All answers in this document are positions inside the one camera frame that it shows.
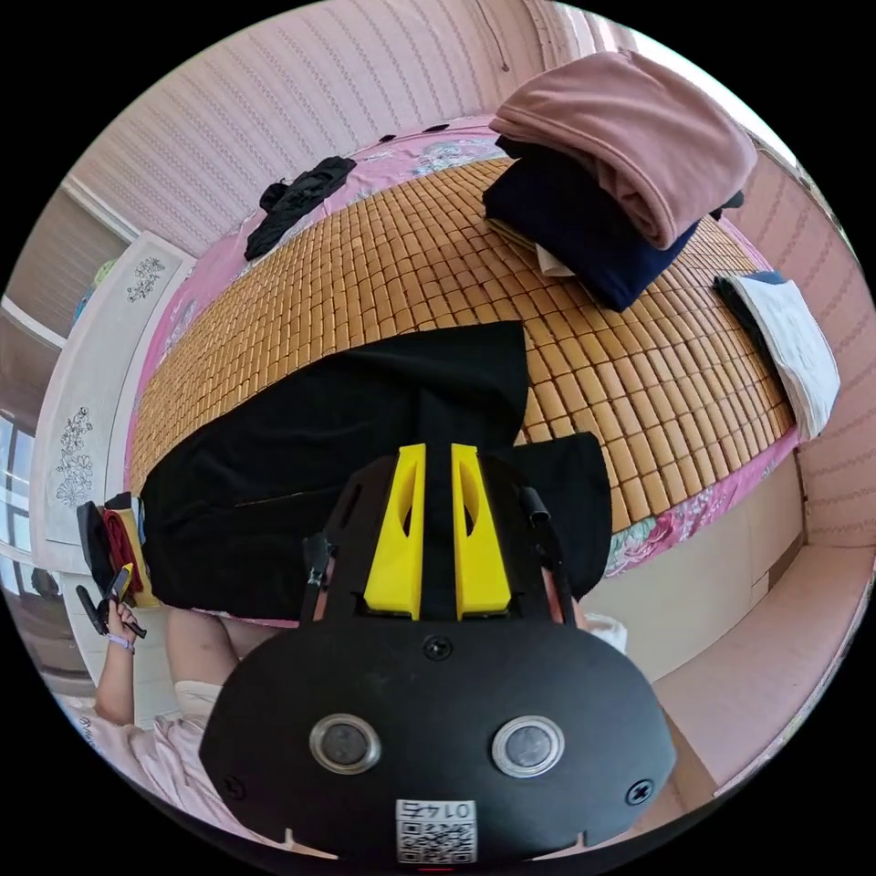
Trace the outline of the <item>person's left hand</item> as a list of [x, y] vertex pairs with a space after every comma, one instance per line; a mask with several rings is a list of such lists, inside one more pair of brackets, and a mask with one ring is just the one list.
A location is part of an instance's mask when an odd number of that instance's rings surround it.
[[106, 600], [106, 609], [106, 636], [109, 642], [124, 650], [132, 651], [139, 636], [134, 629], [136, 620], [130, 609], [115, 598]]

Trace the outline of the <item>person's right hand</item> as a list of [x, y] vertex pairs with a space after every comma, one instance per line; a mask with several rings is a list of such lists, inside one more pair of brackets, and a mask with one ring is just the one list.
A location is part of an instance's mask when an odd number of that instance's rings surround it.
[[579, 630], [590, 631], [589, 620], [579, 603], [560, 591], [549, 568], [542, 568], [541, 571], [552, 621], [559, 625], [568, 625], [574, 620]]

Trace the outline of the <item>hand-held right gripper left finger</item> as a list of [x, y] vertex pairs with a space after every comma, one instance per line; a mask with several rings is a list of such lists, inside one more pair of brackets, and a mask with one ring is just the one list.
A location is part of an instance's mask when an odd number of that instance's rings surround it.
[[420, 618], [425, 474], [426, 445], [400, 448], [363, 591], [372, 613]]

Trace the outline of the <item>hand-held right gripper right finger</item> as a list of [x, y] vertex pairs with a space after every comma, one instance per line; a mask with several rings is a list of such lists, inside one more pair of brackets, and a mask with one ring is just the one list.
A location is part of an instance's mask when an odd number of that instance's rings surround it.
[[477, 449], [450, 453], [457, 619], [505, 615], [511, 589]]

